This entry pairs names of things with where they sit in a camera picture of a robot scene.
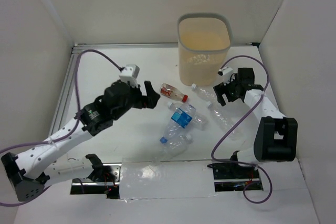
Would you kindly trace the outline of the red cap juice bottle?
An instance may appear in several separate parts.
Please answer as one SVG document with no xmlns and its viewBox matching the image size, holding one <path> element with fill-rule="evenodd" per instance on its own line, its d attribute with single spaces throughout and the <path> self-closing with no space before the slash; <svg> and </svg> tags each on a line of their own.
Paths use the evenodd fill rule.
<svg viewBox="0 0 336 224">
<path fill-rule="evenodd" d="M 183 94 L 179 89 L 171 86 L 167 83 L 163 83 L 160 87 L 160 94 L 168 97 L 174 101 L 180 101 L 185 103 L 188 100 L 188 96 Z"/>
</svg>

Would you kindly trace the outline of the clear bottle white cap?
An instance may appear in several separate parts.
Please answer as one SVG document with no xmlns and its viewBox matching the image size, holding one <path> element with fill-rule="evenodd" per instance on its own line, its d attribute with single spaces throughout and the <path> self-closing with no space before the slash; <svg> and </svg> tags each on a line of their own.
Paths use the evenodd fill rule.
<svg viewBox="0 0 336 224">
<path fill-rule="evenodd" d="M 206 107 L 209 110 L 211 118 L 224 131 L 224 133 L 227 133 L 235 125 L 232 119 L 232 113 L 225 110 L 222 106 L 208 101 L 206 102 Z M 238 141 L 244 138 L 244 134 L 239 128 L 235 128 L 229 137 L 232 141 Z"/>
</svg>

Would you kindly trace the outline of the clear bottle front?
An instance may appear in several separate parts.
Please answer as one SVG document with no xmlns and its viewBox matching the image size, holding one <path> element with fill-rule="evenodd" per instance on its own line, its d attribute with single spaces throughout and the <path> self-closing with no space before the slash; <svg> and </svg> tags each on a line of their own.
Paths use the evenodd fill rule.
<svg viewBox="0 0 336 224">
<path fill-rule="evenodd" d="M 153 163 L 167 162 L 184 153 L 190 144 L 193 143 L 193 137 L 190 134 L 179 135 L 172 139 L 162 137 L 160 151 L 153 157 Z"/>
</svg>

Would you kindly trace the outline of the blue label water bottle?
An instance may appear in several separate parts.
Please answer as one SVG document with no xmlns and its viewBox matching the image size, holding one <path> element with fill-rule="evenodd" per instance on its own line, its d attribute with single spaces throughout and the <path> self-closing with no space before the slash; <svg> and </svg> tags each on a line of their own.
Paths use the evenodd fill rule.
<svg viewBox="0 0 336 224">
<path fill-rule="evenodd" d="M 185 128 L 190 124 L 194 115 L 196 113 L 196 108 L 189 103 L 184 103 L 180 105 L 175 112 L 172 114 L 168 125 L 165 127 L 160 142 L 165 144 L 168 140 L 180 135 Z"/>
</svg>

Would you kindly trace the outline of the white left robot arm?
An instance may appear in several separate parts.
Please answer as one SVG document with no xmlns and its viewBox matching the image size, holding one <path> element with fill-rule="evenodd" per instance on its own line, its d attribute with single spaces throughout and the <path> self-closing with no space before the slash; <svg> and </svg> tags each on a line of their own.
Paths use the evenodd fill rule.
<svg viewBox="0 0 336 224">
<path fill-rule="evenodd" d="M 114 185 L 117 176 L 96 154 L 73 159 L 66 167 L 56 161 L 69 150 L 112 127 L 130 109 L 153 109 L 160 95 L 145 81 L 146 95 L 139 86 L 120 80 L 106 88 L 103 95 L 83 108 L 63 128 L 42 142 L 13 145 L 1 150 L 1 162 L 18 202 L 24 205 L 50 186 L 70 179 L 89 179 Z"/>
</svg>

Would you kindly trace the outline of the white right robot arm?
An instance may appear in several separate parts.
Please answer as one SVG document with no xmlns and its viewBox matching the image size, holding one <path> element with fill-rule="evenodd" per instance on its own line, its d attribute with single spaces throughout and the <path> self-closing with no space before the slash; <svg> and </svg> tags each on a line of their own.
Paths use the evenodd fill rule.
<svg viewBox="0 0 336 224">
<path fill-rule="evenodd" d="M 225 85 L 227 101 L 240 99 L 259 122 L 253 146 L 233 155 L 229 172 L 235 178 L 247 172 L 247 166 L 264 162 L 291 162 L 296 157 L 298 122 L 281 113 L 266 97 L 265 88 L 255 84 L 253 68 L 239 68 Z"/>
</svg>

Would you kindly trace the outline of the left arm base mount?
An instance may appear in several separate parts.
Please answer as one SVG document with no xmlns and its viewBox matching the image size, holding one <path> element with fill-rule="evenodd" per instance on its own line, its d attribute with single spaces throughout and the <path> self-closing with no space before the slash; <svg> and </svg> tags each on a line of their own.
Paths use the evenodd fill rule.
<svg viewBox="0 0 336 224">
<path fill-rule="evenodd" d="M 121 163 L 103 163 L 96 154 L 85 156 L 93 171 L 87 178 L 75 178 L 71 195 L 105 195 L 107 199 L 120 199 Z"/>
</svg>

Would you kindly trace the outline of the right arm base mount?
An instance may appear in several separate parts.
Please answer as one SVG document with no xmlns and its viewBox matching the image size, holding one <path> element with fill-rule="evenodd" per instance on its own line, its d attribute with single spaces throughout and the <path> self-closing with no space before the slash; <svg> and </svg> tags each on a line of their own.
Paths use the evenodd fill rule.
<svg viewBox="0 0 336 224">
<path fill-rule="evenodd" d="M 242 167 L 231 163 L 211 163 L 207 165 L 214 178 L 216 192 L 263 190 L 260 175 L 253 167 Z"/>
</svg>

